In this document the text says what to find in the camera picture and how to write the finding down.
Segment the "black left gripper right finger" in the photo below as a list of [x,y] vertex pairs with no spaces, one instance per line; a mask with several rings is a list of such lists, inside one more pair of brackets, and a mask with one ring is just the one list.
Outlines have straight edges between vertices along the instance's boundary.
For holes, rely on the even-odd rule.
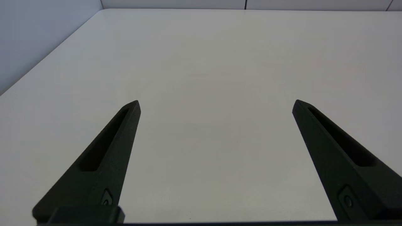
[[313,105],[292,114],[339,222],[401,221],[401,176]]

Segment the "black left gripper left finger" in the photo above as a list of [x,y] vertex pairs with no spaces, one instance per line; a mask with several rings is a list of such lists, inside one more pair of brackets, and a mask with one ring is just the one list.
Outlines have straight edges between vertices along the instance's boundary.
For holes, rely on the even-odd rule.
[[116,224],[141,109],[123,106],[32,210],[38,224]]

